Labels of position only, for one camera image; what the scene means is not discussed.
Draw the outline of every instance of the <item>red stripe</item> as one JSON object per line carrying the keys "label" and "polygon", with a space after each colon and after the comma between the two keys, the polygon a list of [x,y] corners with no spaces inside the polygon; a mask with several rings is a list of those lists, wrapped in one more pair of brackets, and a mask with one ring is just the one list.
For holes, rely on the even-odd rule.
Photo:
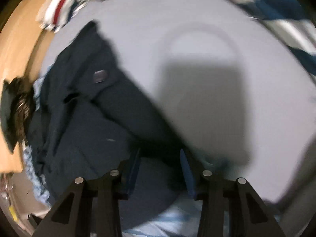
{"label": "red stripe", "polygon": [[62,8],[62,6],[64,5],[66,0],[60,0],[57,8],[56,8],[56,11],[55,11],[55,15],[54,15],[54,20],[53,20],[53,24],[56,25],[57,22],[58,22],[58,17],[59,17],[59,13],[60,13],[60,10]]}

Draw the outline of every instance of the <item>metal screw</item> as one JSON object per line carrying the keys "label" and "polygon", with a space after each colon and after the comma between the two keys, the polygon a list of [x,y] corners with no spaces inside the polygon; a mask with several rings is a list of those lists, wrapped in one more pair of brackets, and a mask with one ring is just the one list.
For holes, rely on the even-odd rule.
{"label": "metal screw", "polygon": [[111,176],[117,176],[117,175],[119,175],[119,171],[116,170],[116,169],[114,169],[114,170],[112,170],[112,171],[110,172],[110,175],[111,175]]}
{"label": "metal screw", "polygon": [[240,178],[238,178],[238,183],[240,183],[240,184],[246,184],[246,183],[247,183],[247,180],[246,180],[245,178],[243,178],[243,177],[240,177]]}
{"label": "metal screw", "polygon": [[210,170],[204,170],[203,171],[203,175],[204,176],[211,176],[212,175],[212,172]]}
{"label": "metal screw", "polygon": [[76,183],[76,184],[83,183],[83,178],[82,178],[82,177],[77,177],[77,178],[75,179],[75,183]]}

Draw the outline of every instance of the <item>gray fabric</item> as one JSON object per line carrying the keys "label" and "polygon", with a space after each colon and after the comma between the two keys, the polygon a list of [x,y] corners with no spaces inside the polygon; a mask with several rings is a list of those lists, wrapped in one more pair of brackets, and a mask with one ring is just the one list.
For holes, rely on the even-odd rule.
{"label": "gray fabric", "polygon": [[316,103],[309,76],[276,37],[227,0],[91,2],[56,34],[42,74],[91,19],[191,147],[228,157],[231,178],[280,198],[315,134]]}

